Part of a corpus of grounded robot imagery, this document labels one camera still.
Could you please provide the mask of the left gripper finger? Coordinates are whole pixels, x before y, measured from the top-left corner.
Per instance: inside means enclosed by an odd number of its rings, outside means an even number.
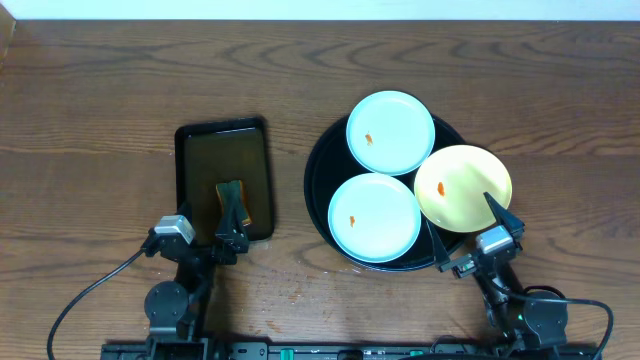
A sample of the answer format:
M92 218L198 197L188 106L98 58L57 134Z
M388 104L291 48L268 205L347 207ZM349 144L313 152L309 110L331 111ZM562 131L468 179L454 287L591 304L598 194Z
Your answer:
M246 227L241 224L240 203L238 200L231 202L231 209L221 215L216 236L218 238L247 238Z
M187 201L182 202L178 206L176 215L184 216L187 220L191 220L193 218L191 205Z

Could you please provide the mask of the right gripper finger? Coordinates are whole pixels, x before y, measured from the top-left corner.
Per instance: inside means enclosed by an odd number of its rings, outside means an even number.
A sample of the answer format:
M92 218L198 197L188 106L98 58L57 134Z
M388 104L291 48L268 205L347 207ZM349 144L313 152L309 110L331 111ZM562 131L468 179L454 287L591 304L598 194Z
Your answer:
M429 220L426 221L426 225L432 240L434 266L438 270L445 270L446 265L450 262L449 254L438 234L436 226Z
M521 219L500 205L489 192L484 192L483 195L499 226L503 226L510 235L524 233L525 224Z

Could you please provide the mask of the green orange sponge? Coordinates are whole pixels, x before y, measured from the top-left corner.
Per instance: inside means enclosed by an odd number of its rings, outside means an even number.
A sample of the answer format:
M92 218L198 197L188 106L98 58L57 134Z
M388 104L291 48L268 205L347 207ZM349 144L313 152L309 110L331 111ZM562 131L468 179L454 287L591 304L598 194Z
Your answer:
M222 216L231 209L231 202L238 200L240 203L241 224L248 226L252 223L248 200L246 198L246 189L242 180L232 180L230 182L217 184L216 194L220 203L220 213Z

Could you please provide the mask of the yellow plate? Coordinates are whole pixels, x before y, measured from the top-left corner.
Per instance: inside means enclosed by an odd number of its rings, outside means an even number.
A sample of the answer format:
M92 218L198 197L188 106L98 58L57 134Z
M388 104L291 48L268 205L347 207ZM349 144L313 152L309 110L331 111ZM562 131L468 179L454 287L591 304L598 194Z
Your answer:
M507 208L511 176L491 152L472 145L454 145L430 155L419 167L413 191L425 217L451 232L471 233L495 223L484 197L489 193Z

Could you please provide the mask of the light blue plate bottom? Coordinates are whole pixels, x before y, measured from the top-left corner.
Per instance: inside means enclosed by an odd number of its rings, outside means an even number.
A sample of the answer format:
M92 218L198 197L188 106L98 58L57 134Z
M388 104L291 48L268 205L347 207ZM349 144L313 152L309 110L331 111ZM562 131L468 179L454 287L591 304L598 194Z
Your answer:
M404 255L415 244L422 224L413 192L396 178L378 173L360 174L340 185L329 203L327 220L339 248L367 263Z

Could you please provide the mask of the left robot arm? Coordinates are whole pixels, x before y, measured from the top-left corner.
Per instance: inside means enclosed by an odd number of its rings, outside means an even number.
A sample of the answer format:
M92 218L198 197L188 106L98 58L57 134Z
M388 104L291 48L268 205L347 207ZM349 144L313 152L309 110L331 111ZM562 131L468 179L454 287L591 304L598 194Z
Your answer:
M249 250L246 226L251 223L240 180L220 183L216 194L222 217L215 230L217 240L199 245L191 224L191 209L183 203L174 215L164 216L149 230L141 249L178 265L172 281L155 285L147 294L144 310L150 321L148 359L227 359L230 347L204 332L218 265L234 265Z

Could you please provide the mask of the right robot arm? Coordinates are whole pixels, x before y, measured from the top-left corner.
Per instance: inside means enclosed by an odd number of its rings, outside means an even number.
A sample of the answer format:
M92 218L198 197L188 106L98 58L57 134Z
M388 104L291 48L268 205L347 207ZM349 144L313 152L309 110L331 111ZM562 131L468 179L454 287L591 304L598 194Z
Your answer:
M510 265L522 251L525 224L489 193L484 198L496 225L479 234L476 248L465 256L452 260L436 226L426 222L436 267L452 271L458 279L475 279L491 326L505 337L505 343L495 347L495 355L533 355L565 345L568 310L563 296L549 287L524 288Z

